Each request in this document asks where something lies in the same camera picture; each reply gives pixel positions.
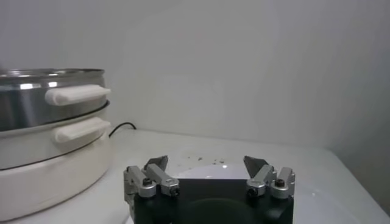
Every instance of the bolt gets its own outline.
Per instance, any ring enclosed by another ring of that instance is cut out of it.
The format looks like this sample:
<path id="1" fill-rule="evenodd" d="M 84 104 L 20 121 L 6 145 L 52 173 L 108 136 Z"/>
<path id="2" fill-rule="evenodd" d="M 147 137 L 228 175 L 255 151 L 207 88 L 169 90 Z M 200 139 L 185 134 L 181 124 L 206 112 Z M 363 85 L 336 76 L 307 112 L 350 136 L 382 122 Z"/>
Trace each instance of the bolt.
<path id="1" fill-rule="evenodd" d="M 282 180 L 282 179 L 277 179 L 277 180 L 275 181 L 275 186 L 277 186 L 277 187 L 284 187 L 285 184 L 286 184 L 285 181 Z"/>
<path id="2" fill-rule="evenodd" d="M 173 188 L 169 191 L 171 193 L 172 197 L 178 197 L 180 195 L 180 189 L 179 188 Z"/>
<path id="3" fill-rule="evenodd" d="M 150 178 L 145 178 L 142 180 L 142 185 L 143 186 L 148 186 L 152 184 L 152 180 Z"/>
<path id="4" fill-rule="evenodd" d="M 165 181 L 166 184 L 173 184 L 175 183 L 175 180 L 174 179 L 168 179 Z"/>
<path id="5" fill-rule="evenodd" d="M 247 195 L 248 195 L 250 198 L 257 197 L 257 189 L 249 188 L 248 191 L 247 191 Z"/>

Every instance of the white handle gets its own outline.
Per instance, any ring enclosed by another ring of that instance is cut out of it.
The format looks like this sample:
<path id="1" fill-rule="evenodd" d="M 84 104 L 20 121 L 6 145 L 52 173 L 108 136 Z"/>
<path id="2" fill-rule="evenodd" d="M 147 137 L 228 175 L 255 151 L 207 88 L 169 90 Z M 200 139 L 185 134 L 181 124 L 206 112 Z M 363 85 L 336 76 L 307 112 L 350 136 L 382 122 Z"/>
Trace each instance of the white handle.
<path id="1" fill-rule="evenodd" d="M 65 106 L 103 97 L 111 90 L 99 85 L 72 86 L 49 89 L 44 98 L 50 105 Z"/>
<path id="2" fill-rule="evenodd" d="M 108 121 L 103 121 L 98 117 L 93 117 L 75 124 L 66 125 L 53 129 L 53 140 L 58 143 L 72 141 L 97 131 L 103 131 L 111 126 Z"/>

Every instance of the white table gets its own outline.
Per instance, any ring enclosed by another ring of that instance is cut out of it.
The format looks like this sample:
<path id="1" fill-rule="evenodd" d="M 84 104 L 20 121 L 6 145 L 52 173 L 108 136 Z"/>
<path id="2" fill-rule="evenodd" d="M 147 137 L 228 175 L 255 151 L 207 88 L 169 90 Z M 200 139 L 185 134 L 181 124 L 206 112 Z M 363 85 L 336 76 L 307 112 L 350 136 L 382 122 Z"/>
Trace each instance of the white table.
<path id="1" fill-rule="evenodd" d="M 123 170 L 128 165 L 142 166 L 149 158 L 162 155 L 169 156 L 166 171 L 171 175 L 213 163 L 242 164 L 244 155 L 263 158 L 277 169 L 293 168 L 297 183 L 315 189 L 321 197 L 335 203 L 337 211 L 349 215 L 348 219 L 332 222 L 390 223 L 390 218 L 342 162 L 326 150 L 139 130 L 119 130 L 112 137 L 112 144 L 115 149 L 112 166 L 92 187 L 57 206 L 9 223 L 125 223 L 129 207 L 123 196 Z M 304 221 L 308 212 L 304 205 L 299 205 L 299 200 L 296 197 L 294 216 L 300 219 L 296 223 L 312 224 Z"/>

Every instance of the silver bracket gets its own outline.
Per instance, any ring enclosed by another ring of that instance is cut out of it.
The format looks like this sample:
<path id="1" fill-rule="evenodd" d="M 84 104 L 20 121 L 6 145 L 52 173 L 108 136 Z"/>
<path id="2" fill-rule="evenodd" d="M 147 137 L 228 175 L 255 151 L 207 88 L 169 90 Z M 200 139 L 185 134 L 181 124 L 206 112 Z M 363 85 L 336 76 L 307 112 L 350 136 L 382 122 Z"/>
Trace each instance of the silver bracket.
<path id="1" fill-rule="evenodd" d="M 271 183 L 271 195 L 274 198 L 286 199 L 294 197 L 295 173 L 291 168 L 283 167 L 278 178 Z"/>
<path id="2" fill-rule="evenodd" d="M 266 187 L 276 179 L 273 166 L 264 165 L 255 177 L 246 181 L 247 194 L 250 197 L 259 197 L 265 194 Z"/>
<path id="3" fill-rule="evenodd" d="M 138 193 L 140 197 L 150 198 L 156 194 L 156 183 L 145 176 L 138 166 L 127 167 L 123 176 L 125 196 Z"/>
<path id="4" fill-rule="evenodd" d="M 156 164 L 149 164 L 145 170 L 146 176 L 156 181 L 161 186 L 162 194 L 170 197 L 178 197 L 180 194 L 179 180 L 167 175 Z"/>

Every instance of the stainless steel pot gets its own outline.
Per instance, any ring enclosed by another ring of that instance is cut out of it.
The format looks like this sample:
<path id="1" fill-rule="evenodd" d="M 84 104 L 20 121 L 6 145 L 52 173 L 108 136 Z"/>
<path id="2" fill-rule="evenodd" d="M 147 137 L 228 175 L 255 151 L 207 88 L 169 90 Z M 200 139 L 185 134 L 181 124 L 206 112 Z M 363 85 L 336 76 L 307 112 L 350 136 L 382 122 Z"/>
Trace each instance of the stainless steel pot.
<path id="1" fill-rule="evenodd" d="M 106 106 L 104 70 L 0 71 L 0 131 L 66 121 Z"/>

